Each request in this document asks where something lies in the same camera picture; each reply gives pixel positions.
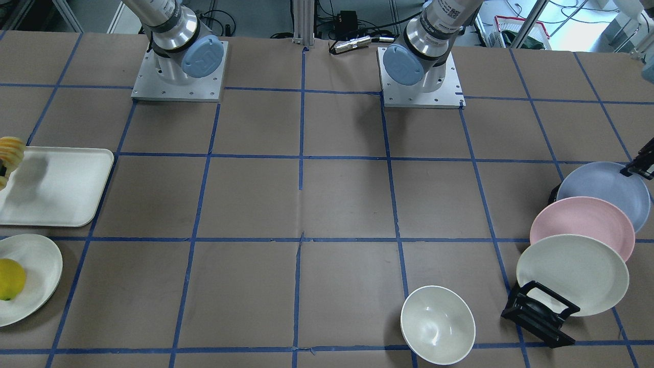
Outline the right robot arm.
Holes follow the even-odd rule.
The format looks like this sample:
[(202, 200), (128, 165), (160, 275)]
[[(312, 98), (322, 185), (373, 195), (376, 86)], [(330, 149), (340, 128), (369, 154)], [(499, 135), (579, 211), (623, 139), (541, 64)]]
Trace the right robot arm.
[(210, 153), (225, 44), (180, 1), (124, 1), (144, 35), (2, 31), (2, 180), (26, 145)]

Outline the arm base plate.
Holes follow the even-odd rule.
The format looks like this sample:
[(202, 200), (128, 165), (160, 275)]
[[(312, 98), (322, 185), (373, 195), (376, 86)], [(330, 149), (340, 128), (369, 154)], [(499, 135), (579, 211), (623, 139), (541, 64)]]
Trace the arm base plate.
[(459, 109), (466, 105), (455, 58), (450, 53), (446, 64), (427, 72), (414, 85), (402, 85), (386, 72), (383, 56), (386, 48), (378, 48), (379, 76), (386, 107)]
[(225, 75), (229, 42), (222, 40), (224, 55), (219, 67), (202, 78), (194, 78), (170, 58), (154, 52), (145, 53), (134, 82), (131, 97), (150, 102), (219, 103)]

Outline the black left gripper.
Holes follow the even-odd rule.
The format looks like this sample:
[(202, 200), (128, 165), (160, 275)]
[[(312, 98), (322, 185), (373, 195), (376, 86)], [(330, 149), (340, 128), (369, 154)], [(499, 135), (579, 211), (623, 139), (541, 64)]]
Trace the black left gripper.
[(625, 177), (631, 175), (639, 175), (644, 180), (651, 181), (653, 179), (653, 137), (645, 144), (639, 151), (638, 155), (634, 158), (634, 165), (624, 166), (620, 173)]

